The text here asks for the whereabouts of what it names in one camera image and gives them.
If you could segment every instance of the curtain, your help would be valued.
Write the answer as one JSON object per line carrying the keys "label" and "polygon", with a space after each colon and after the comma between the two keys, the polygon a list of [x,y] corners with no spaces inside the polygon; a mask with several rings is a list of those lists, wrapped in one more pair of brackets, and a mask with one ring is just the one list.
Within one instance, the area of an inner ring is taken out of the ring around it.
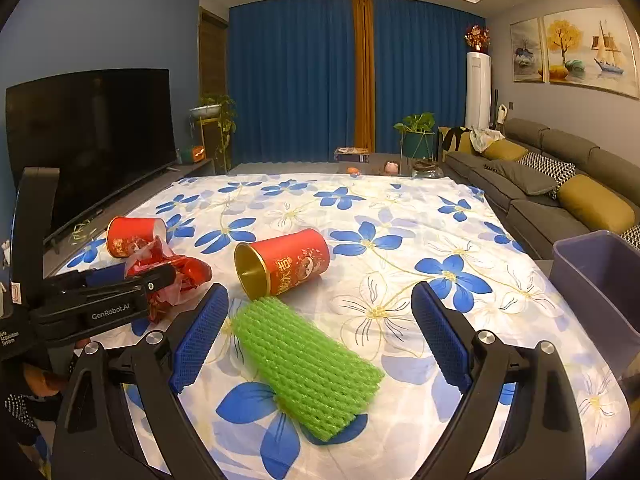
{"label": "curtain", "polygon": [[484,18],[415,0],[373,0],[373,8],[378,152],[400,152],[393,125],[407,115],[433,112],[433,131],[464,124],[464,35]]}
{"label": "curtain", "polygon": [[228,88],[234,163],[327,161],[353,145],[351,0],[231,7]]}
{"label": "curtain", "polygon": [[354,145],[376,151],[376,72],[373,51],[373,0],[353,1],[355,31]]}

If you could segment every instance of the green foam sleeve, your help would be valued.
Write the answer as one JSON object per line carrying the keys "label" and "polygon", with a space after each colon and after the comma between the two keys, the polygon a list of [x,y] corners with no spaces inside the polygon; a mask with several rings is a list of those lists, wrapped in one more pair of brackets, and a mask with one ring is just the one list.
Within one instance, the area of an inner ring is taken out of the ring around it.
{"label": "green foam sleeve", "polygon": [[364,411],[384,377],[277,298],[242,307],[233,330],[281,409],[324,442]]}

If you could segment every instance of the television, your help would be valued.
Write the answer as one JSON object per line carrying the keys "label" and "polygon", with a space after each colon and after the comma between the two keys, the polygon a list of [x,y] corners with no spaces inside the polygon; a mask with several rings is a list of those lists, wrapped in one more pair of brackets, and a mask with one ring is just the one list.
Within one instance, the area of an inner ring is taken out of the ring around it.
{"label": "television", "polygon": [[175,161],[169,71],[93,70],[7,88],[6,138],[16,188],[26,166],[60,168],[51,240]]}

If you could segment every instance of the red cup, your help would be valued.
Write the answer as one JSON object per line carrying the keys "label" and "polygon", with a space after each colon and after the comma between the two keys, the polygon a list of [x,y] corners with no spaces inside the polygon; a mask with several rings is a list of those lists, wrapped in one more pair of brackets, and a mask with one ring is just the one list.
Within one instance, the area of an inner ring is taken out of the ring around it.
{"label": "red cup", "polygon": [[127,258],[159,236],[166,242],[166,225],[161,218],[116,216],[107,227],[107,250],[116,258]]}
{"label": "red cup", "polygon": [[329,266],[329,247],[315,229],[261,240],[241,242],[234,252],[236,273],[251,300],[277,296]]}

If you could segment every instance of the sofa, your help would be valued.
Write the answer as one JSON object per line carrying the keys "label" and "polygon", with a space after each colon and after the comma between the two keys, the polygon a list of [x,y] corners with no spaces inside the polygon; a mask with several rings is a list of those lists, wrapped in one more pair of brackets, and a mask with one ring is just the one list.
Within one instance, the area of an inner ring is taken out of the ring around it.
{"label": "sofa", "polygon": [[[640,222],[639,167],[590,140],[532,121],[510,119],[504,135],[530,152],[575,164],[576,174],[586,174],[615,193],[633,210],[635,224]],[[445,176],[484,190],[496,216],[533,259],[549,260],[556,241],[590,232],[558,200],[548,194],[527,196],[504,176],[486,169],[488,159],[475,153],[469,143],[461,144],[464,150],[446,154]]]}

